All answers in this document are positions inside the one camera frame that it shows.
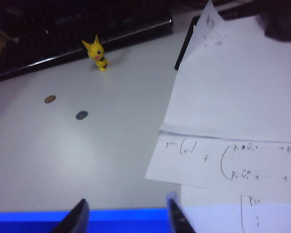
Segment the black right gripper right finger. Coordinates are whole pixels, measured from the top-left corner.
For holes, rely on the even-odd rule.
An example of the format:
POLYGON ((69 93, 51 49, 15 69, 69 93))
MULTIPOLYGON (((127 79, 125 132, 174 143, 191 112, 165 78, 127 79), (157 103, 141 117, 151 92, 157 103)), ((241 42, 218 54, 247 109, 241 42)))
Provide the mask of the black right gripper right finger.
POLYGON ((166 196, 166 207, 171 233, 195 233, 181 206, 178 204, 176 192, 170 192, 166 196))

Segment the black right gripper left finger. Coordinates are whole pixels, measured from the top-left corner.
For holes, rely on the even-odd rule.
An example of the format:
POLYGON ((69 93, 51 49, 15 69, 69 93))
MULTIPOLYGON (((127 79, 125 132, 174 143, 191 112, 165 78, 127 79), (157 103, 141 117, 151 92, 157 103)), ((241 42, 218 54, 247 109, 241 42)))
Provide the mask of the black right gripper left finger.
POLYGON ((89 204, 86 199, 81 199, 50 232, 86 233, 88 231, 89 216, 89 204))

